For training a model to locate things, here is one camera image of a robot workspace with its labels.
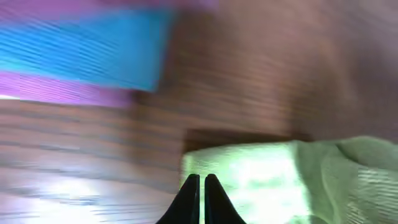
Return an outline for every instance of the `blue and pink mat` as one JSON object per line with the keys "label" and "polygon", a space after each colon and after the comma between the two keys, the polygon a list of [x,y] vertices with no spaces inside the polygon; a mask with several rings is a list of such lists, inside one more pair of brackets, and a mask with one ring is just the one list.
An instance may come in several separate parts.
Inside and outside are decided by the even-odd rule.
{"label": "blue and pink mat", "polygon": [[125,107],[154,91],[181,9],[214,0],[0,1],[0,95]]}

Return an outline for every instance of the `wood grain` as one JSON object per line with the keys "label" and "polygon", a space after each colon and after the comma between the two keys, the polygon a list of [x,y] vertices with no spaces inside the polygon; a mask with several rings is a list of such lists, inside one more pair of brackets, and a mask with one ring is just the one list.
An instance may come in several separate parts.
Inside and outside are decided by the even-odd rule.
{"label": "wood grain", "polygon": [[128,110],[1,101],[0,223],[155,223],[185,151],[398,140],[398,4],[220,0],[183,14],[159,90]]}

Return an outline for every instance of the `green towel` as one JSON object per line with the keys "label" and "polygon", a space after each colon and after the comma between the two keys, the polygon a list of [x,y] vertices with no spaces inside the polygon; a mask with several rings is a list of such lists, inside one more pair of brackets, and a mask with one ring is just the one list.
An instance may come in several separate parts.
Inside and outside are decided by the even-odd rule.
{"label": "green towel", "polygon": [[398,146],[370,137],[190,152],[183,176],[216,174],[247,224],[398,223]]}

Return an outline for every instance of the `wooden surface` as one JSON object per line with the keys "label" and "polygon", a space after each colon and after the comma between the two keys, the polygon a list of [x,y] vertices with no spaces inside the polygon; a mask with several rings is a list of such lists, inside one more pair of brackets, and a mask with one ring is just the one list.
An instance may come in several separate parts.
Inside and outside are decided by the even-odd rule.
{"label": "wooden surface", "polygon": [[186,150],[398,139],[397,12],[220,0],[216,16],[182,17],[159,91],[129,110],[1,101],[0,223],[155,223]]}

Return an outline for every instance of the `blue object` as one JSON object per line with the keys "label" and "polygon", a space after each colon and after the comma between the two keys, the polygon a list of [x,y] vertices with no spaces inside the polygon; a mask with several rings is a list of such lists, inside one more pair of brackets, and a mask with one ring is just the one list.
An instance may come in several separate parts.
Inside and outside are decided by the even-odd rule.
{"label": "blue object", "polygon": [[0,70],[152,91],[174,12],[118,9],[75,21],[0,25]]}

